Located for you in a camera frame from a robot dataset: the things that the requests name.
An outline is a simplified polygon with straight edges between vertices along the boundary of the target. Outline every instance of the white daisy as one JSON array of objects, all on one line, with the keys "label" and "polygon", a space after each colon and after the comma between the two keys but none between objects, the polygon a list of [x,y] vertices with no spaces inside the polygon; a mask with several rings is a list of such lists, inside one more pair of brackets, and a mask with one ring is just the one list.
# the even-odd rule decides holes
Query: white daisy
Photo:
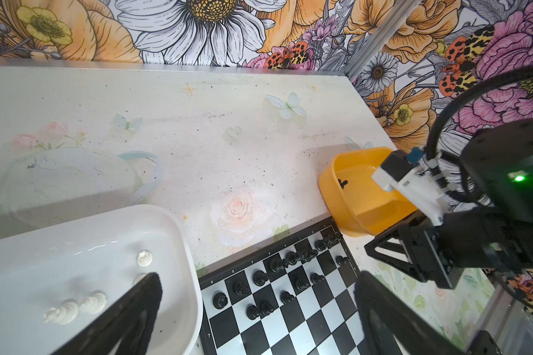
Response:
[{"label": "white daisy", "polygon": [[363,86],[369,93],[381,91],[393,83],[397,66],[398,60],[391,54],[377,53],[357,77],[357,85]]},{"label": "white daisy", "polygon": [[[247,0],[265,9],[282,0]],[[129,30],[141,31],[135,47],[144,62],[221,66],[243,58],[243,47],[257,51],[267,38],[260,20],[237,5],[237,0],[119,0],[118,21]]]}]

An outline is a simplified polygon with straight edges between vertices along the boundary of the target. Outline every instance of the table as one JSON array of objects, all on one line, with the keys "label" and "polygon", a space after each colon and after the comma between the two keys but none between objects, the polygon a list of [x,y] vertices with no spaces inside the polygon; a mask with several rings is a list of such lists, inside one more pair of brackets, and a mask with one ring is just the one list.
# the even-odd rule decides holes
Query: table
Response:
[{"label": "table", "polygon": [[[281,73],[0,58],[0,238],[150,203],[182,221],[205,269],[327,214],[317,178],[346,136],[394,145],[345,76]],[[266,97],[291,92],[306,117]],[[368,258],[369,239],[347,237],[358,266],[463,346],[485,276],[437,290]]]}]

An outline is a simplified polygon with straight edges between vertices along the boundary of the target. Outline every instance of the yellow bin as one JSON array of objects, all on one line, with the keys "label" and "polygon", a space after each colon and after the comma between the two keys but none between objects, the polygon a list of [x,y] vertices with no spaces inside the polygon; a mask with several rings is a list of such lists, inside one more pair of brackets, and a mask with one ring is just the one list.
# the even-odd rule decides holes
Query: yellow bin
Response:
[{"label": "yellow bin", "polygon": [[[320,191],[343,233],[375,236],[417,210],[397,190],[387,192],[371,179],[391,152],[379,147],[341,153],[320,175]],[[338,179],[347,180],[343,189]]]}]

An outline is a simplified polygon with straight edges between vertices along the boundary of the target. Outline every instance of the chessboard border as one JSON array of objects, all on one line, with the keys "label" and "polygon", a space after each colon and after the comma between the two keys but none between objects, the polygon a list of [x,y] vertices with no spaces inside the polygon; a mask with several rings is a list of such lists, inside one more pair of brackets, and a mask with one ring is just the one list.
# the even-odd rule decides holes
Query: chessboard border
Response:
[{"label": "chessboard border", "polygon": [[[334,219],[332,217],[327,217],[319,222],[315,222],[314,224],[310,226],[306,226],[303,229],[296,231],[287,237],[284,237],[278,241],[275,241],[274,243],[270,245],[266,245],[256,250],[255,252],[251,252],[246,256],[242,256],[241,259],[237,259],[230,264],[222,266],[221,268],[213,272],[210,272],[206,275],[201,276],[199,278],[199,287],[201,288],[201,290],[204,290],[205,288],[208,288],[214,283],[227,279],[229,276],[234,275],[240,272],[241,270],[246,269],[247,267],[253,265],[254,263],[260,262],[263,259],[268,258],[272,254],[276,254],[277,252],[288,247],[289,245],[294,245],[298,243],[299,241],[306,239],[309,236],[316,234],[330,227],[333,229],[334,233],[338,237],[339,243],[341,244],[344,251],[346,252],[346,255],[349,257],[351,266],[354,269],[356,277],[359,277],[360,275],[359,268],[357,267],[357,264],[355,262],[353,255],[349,251],[346,241],[343,238],[343,234],[341,234],[341,231],[336,225]],[[256,249],[257,245],[250,246],[248,249]],[[203,308],[203,321],[201,324],[201,330],[199,331],[199,338],[201,340],[201,345],[203,347],[203,353],[205,355],[217,355],[217,351],[215,349],[215,340],[213,339],[213,334],[211,332],[211,325],[209,323],[209,319],[207,318],[207,311],[205,307]]]}]

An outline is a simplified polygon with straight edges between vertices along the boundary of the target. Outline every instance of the white tray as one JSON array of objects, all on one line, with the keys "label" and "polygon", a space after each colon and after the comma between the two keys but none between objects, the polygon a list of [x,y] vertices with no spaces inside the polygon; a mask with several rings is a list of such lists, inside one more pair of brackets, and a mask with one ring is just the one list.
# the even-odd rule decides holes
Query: white tray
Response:
[{"label": "white tray", "polygon": [[[136,263],[142,250],[153,254],[148,267]],[[55,351],[98,315],[46,324],[47,310],[97,290],[108,308],[148,272],[158,273],[163,289],[148,354],[187,354],[202,300],[187,241],[169,211],[137,205],[1,239],[0,354]]]}]

